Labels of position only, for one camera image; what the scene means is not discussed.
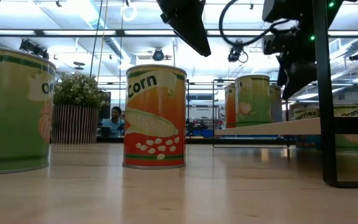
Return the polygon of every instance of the orange can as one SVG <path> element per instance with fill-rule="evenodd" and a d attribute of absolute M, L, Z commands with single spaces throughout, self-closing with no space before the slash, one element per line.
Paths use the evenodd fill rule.
<path fill-rule="evenodd" d="M 185 80 L 184 70 L 167 65 L 128 69 L 124 166 L 185 166 Z"/>
<path fill-rule="evenodd" d="M 226 128 L 236 127 L 236 88 L 235 85 L 228 85 L 224 88 L 224 110 Z"/>

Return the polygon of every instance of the can lid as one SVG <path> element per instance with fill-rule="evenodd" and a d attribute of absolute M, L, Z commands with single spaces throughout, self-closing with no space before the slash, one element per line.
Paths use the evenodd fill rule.
<path fill-rule="evenodd" d="M 236 78 L 236 80 L 239 80 L 241 78 L 262 78 L 262 77 L 265 77 L 267 78 L 268 80 L 270 80 L 270 77 L 268 75 L 244 75 L 244 76 L 241 76 L 241 77 L 238 77 Z"/>
<path fill-rule="evenodd" d="M 278 89 L 281 89 L 281 86 L 279 85 L 270 85 L 271 88 L 278 88 Z"/>
<path fill-rule="evenodd" d="M 132 71 L 133 69 L 137 69 L 137 68 L 171 68 L 171 69 L 174 69 L 174 70 L 178 70 L 178 71 L 181 71 L 185 74 L 185 76 L 187 77 L 187 73 L 186 71 L 184 71 L 183 69 L 181 68 L 178 68 L 178 67 L 175 67 L 175 66 L 171 66 L 171 65 L 154 65 L 154 64 L 148 64 L 148 65 L 135 65 L 131 68 L 128 68 L 127 69 L 127 73 Z"/>
<path fill-rule="evenodd" d="M 32 58 L 35 58 L 35 59 L 37 59 L 37 60 L 43 61 L 43 62 L 45 62 L 45 63 L 48 63 L 48 64 L 52 65 L 52 66 L 56 69 L 55 64 L 53 64 L 53 63 L 50 62 L 49 60 L 44 59 L 44 58 L 42 58 L 42 57 L 38 57 L 38 56 L 35 56 L 35 55 L 32 55 L 32 54 L 28 54 L 28 53 L 22 52 L 22 51 L 20 51 L 20 50 L 11 50 L 11 49 L 7 49 L 7 48 L 4 48 L 4 47 L 0 47 L 0 51 L 2 51 L 2 52 L 12 52 L 12 53 L 15 53 L 15 54 L 24 55 L 24 56 L 26 56 L 26 57 L 32 57 Z"/>

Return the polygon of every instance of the plant pot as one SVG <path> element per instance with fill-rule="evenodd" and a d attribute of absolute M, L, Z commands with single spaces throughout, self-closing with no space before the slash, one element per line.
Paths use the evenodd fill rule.
<path fill-rule="evenodd" d="M 52 143 L 96 143 L 98 115 L 97 108 L 55 105 L 52 116 Z"/>

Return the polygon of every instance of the green can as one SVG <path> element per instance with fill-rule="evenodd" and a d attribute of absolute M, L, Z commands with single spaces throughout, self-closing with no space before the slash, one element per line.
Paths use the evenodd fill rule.
<path fill-rule="evenodd" d="M 0 49 L 0 173 L 48 166 L 55 66 Z"/>
<path fill-rule="evenodd" d="M 298 108 L 293 110 L 295 120 L 310 119 L 320 117 L 319 108 Z M 297 135 L 295 138 L 295 146 L 299 149 L 319 149 L 321 137 L 320 135 Z"/>
<path fill-rule="evenodd" d="M 272 122 L 269 77 L 248 75 L 236 79 L 236 126 Z"/>
<path fill-rule="evenodd" d="M 341 103 L 334 105 L 335 116 L 358 116 L 357 103 Z M 337 152 L 357 152 L 358 134 L 337 134 L 335 135 Z"/>
<path fill-rule="evenodd" d="M 270 85 L 270 110 L 272 112 L 273 122 L 283 121 L 281 86 Z"/>

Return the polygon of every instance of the blue shirt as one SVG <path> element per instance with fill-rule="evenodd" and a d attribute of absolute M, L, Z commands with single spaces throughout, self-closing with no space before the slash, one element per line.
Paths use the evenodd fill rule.
<path fill-rule="evenodd" d="M 116 123 L 113 123 L 113 121 L 111 119 L 103 119 L 102 127 L 109 127 L 110 128 L 109 137 L 116 138 L 116 137 L 123 135 L 124 130 L 118 130 L 118 127 L 120 127 L 124 123 L 125 123 L 125 121 L 123 119 L 118 119 Z"/>

